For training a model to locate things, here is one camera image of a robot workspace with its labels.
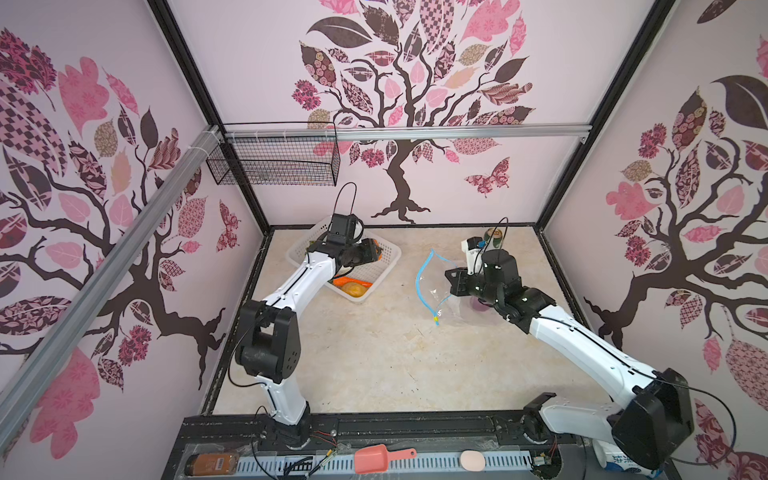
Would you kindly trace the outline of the beige oval sponge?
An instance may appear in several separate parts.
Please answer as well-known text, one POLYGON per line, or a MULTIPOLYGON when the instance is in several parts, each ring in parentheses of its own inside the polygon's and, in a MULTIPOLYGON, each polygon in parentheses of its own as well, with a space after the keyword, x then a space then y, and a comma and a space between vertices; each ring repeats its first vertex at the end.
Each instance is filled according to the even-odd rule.
POLYGON ((486 467, 486 459, 479 451, 465 450, 460 453, 459 465, 468 472, 482 472, 486 467))

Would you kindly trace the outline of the white yogurt bottle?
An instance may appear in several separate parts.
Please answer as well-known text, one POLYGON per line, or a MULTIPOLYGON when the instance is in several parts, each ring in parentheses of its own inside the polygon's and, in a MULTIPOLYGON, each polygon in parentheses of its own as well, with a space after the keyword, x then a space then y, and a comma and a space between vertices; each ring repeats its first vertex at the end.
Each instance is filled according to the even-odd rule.
POLYGON ((640 466, 614 444, 593 440, 592 446, 599 465, 606 471, 638 474, 650 479, 658 476, 657 470, 640 466))

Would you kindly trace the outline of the silver aluminium rail back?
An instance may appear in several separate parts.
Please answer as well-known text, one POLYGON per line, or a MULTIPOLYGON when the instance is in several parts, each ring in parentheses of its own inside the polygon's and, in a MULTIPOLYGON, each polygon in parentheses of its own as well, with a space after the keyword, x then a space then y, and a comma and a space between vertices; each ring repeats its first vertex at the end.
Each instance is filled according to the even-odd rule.
POLYGON ((470 125, 460 127, 387 127, 340 129, 334 125, 321 129, 272 128, 266 130, 234 130, 227 139, 278 139, 337 141, 380 140, 428 140, 463 138, 532 138, 577 137, 587 138, 592 127, 588 124, 520 124, 520 125, 470 125))

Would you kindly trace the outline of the pink plastic scoop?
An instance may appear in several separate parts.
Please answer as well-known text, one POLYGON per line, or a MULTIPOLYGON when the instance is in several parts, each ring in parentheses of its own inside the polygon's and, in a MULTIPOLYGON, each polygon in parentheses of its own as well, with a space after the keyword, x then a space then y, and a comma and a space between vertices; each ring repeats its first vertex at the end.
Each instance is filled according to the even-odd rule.
POLYGON ((354 471, 358 475, 385 473, 390 463, 401 460, 411 460, 418 456, 413 449, 390 451, 386 445, 373 445, 359 449, 354 454, 354 471))

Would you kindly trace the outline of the orange carrot with leaves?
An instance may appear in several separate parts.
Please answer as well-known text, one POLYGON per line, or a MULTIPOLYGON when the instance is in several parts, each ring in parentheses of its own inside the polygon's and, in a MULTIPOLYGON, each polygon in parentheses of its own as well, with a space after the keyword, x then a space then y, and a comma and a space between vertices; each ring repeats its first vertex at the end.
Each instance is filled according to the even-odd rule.
POLYGON ((340 277, 340 278, 334 278, 332 280, 332 284, 334 286, 338 287, 338 288, 341 288, 342 286, 344 286, 347 283, 355 283, 355 284, 361 285, 361 286, 363 286, 365 288, 370 288, 372 286, 371 282, 367 282, 367 281, 351 278, 351 277, 348 277, 348 276, 343 276, 343 277, 340 277))

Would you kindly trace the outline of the silver aluminium rail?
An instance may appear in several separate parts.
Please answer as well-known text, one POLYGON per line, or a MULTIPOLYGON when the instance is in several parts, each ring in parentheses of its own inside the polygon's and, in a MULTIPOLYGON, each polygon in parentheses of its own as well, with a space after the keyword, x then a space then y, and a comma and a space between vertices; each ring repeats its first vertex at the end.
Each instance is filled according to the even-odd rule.
POLYGON ((181 164, 171 170, 164 184, 106 255, 102 266, 74 297, 63 317, 51 327, 1 392, 3 448, 20 430, 188 181, 218 145, 220 131, 219 126, 209 125, 200 132, 184 152, 181 164))
POLYGON ((588 124, 520 124, 520 125, 470 125, 460 127, 387 127, 340 129, 334 125, 321 129, 272 128, 266 130, 234 130, 227 139, 278 139, 337 141, 380 140, 428 140, 463 138, 532 138, 577 137, 587 138, 592 127, 588 124))

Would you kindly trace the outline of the orange bell pepper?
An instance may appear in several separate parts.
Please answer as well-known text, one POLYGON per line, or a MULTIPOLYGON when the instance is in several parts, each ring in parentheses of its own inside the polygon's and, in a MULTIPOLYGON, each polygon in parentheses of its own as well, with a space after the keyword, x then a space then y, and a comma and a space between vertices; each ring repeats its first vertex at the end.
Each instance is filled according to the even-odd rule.
POLYGON ((363 264, 374 263, 382 258, 383 249, 373 238, 364 238, 361 240, 360 257, 363 264))

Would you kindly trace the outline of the yellow brown potato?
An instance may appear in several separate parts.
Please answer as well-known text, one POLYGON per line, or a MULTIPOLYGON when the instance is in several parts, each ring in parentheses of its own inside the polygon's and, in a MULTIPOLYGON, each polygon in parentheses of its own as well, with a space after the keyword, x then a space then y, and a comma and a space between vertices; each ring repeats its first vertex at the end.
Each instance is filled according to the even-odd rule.
POLYGON ((341 287, 341 290, 350 297, 361 298, 367 293, 368 288, 365 285, 359 283, 348 282, 341 287))

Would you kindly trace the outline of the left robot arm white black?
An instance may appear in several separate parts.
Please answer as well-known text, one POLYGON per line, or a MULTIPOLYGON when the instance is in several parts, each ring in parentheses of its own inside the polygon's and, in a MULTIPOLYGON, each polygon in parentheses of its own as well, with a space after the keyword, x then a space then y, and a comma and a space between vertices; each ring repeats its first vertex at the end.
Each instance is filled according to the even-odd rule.
POLYGON ((250 300, 240 309, 244 331, 234 361, 266 389, 272 417, 282 425, 297 426, 309 412, 292 378, 301 355, 301 314, 322 287, 381 258, 381 247, 364 236, 364 229, 353 214, 332 215, 329 226, 306 247, 296 271, 265 299, 250 300))

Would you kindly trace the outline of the green beverage can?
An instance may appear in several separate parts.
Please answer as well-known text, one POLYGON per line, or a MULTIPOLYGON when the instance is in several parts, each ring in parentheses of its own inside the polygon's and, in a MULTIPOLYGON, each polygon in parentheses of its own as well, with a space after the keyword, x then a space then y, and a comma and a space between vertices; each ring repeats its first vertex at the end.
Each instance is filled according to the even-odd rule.
POLYGON ((485 246, 488 249, 501 248, 503 246, 504 239, 505 239, 505 231, 498 227, 489 228, 483 234, 483 240, 485 242, 485 246))

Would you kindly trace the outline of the clear zip top bag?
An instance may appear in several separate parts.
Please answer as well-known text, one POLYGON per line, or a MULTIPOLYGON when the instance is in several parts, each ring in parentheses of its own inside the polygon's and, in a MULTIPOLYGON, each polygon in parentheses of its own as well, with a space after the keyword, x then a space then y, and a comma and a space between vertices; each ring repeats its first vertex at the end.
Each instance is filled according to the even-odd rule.
POLYGON ((471 296, 457 297, 450 294, 445 271, 464 266, 464 263, 456 263, 430 249, 415 277, 416 295, 437 326, 491 327, 499 320, 491 309, 476 312, 470 307, 471 296))

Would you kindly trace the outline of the silver aluminium rail left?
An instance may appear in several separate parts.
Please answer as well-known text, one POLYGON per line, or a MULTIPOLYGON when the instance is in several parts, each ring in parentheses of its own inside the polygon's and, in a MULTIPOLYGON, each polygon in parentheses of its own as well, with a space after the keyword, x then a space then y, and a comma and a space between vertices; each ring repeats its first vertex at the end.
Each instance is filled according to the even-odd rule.
POLYGON ((106 255, 102 266, 74 297, 63 317, 51 327, 1 392, 3 448, 20 430, 188 181, 218 145, 220 131, 219 126, 209 125, 200 132, 184 152, 181 164, 171 170, 164 184, 106 255))

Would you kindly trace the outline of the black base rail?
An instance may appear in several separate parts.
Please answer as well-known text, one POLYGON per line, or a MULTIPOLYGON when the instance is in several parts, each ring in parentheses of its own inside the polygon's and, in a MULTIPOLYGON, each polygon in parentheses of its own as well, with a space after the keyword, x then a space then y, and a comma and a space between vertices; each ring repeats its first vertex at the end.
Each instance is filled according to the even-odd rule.
MULTIPOLYGON (((247 415, 188 417, 162 473, 165 479, 189 479, 184 465, 193 454, 236 453, 242 457, 351 454, 386 445, 390 451, 413 448, 433 452, 527 451, 531 472, 480 473, 480 479, 583 479, 588 470, 584 440, 550 434, 540 442, 525 436, 521 410, 474 412, 311 413, 297 427, 281 427, 264 408, 247 415)), ((381 479, 456 478, 465 473, 384 474, 381 479)))

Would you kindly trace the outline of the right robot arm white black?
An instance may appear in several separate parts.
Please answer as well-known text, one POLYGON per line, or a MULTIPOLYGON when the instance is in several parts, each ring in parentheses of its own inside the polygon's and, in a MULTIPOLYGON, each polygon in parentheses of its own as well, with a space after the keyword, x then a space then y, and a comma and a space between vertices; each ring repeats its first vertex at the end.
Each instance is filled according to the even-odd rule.
POLYGON ((534 409, 552 433, 573 434, 617 447, 647 470, 658 470, 692 435, 687 380, 621 352, 571 317, 553 298, 523 284, 516 259, 503 249, 468 254, 467 267, 449 269, 450 293, 474 297, 504 321, 558 351, 609 397, 580 403, 543 394, 534 409))

